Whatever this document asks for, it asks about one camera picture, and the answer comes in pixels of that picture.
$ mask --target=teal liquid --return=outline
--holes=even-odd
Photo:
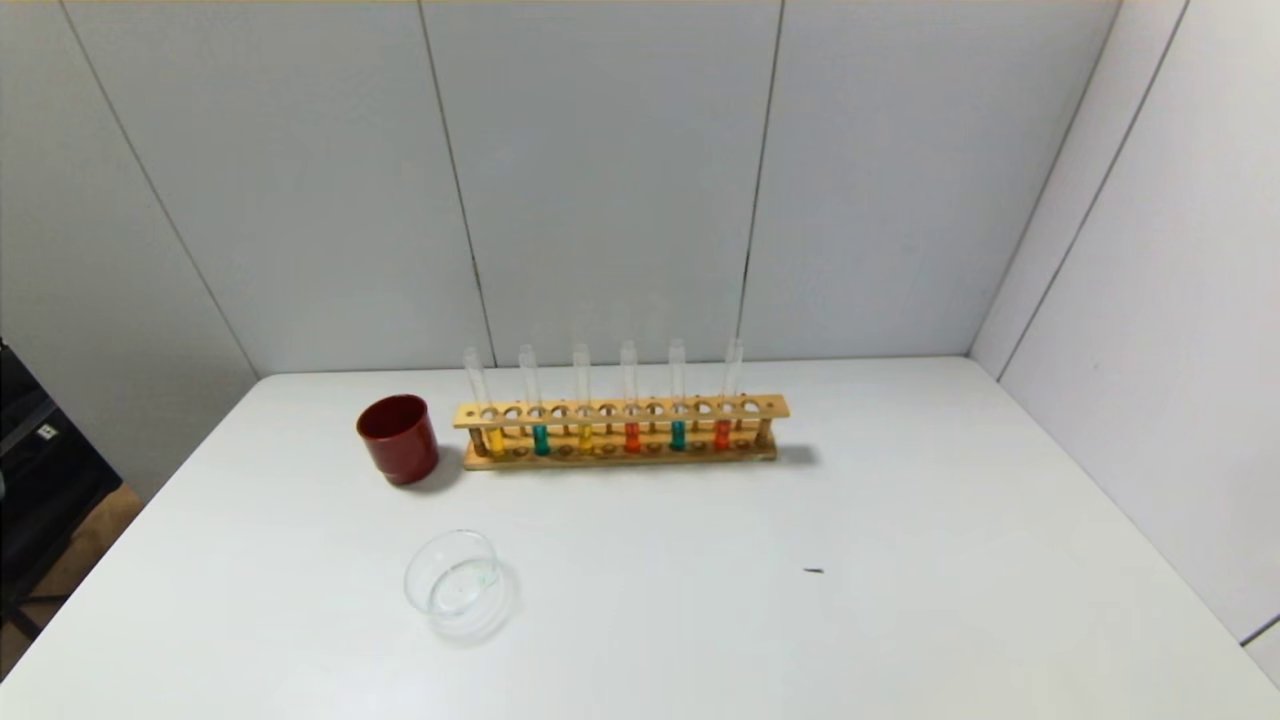
[[[671,448],[676,451],[685,450],[685,421],[673,420],[671,423]]]
[[[534,455],[550,455],[552,442],[547,438],[547,425],[534,425]]]

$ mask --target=teal liquid test tube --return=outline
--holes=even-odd
[[[685,341],[673,340],[667,347],[667,361],[671,364],[671,402],[677,413],[686,410],[685,406]],[[671,448],[681,452],[685,450],[685,421],[672,420],[671,423]]]
[[[538,389],[538,360],[534,357],[534,346],[520,346],[520,369],[525,373],[525,402],[529,405],[529,414],[540,418],[547,411],[543,409],[543,396]],[[534,425],[534,455],[550,454],[552,443],[547,437],[547,425]]]

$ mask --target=white wall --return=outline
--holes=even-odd
[[[968,352],[1115,9],[788,3],[748,354]]]
[[[412,3],[70,3],[264,375],[489,351]]]
[[[1075,240],[1189,0],[1124,3],[970,356],[1000,378]]]
[[[5,4],[5,332],[129,482],[253,369],[456,365],[490,327],[508,364],[712,359],[736,329],[774,0],[67,6],[90,64],[60,8]],[[749,354],[966,348],[1112,9],[788,3]]]
[[[778,3],[424,9],[498,361],[722,357]]]
[[[1274,626],[1244,648],[1262,667],[1271,682],[1280,688],[1280,626]]]
[[[151,497],[252,387],[56,3],[0,3],[0,334]]]
[[[1277,29],[1190,4],[1002,383],[1236,637],[1280,610]]]

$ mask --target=yellow liquid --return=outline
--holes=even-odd
[[[594,446],[591,445],[591,425],[579,425],[577,429],[577,451],[582,455],[590,455]]]
[[[502,457],[507,454],[507,441],[502,436],[502,428],[489,428],[485,430],[489,437],[489,454],[494,457]]]

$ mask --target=yellow liquid test tube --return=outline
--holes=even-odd
[[[467,369],[467,380],[471,382],[471,395],[475,396],[476,406],[480,407],[483,418],[493,419],[498,416],[493,402],[489,401],[489,384],[484,379],[484,365],[480,364],[480,354],[475,347],[468,347],[462,354],[462,366]],[[502,428],[488,428],[484,432],[489,443],[489,455],[502,457],[507,455],[507,441],[502,434]]]
[[[573,370],[577,373],[577,411],[579,415],[590,418],[591,407],[591,351],[585,342],[573,346]],[[577,427],[577,451],[590,455],[595,451],[591,442],[590,423]]]

